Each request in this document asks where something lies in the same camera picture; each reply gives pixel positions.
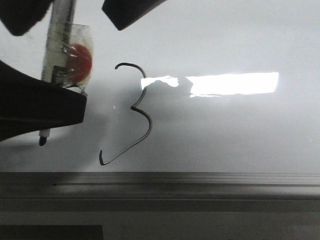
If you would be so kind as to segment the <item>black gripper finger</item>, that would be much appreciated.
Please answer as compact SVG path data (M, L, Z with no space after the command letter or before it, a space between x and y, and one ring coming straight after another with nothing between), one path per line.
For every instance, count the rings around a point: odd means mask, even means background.
M83 122L87 98L0 63L0 139Z
M101 10L118 31L129 27L165 0L105 0Z

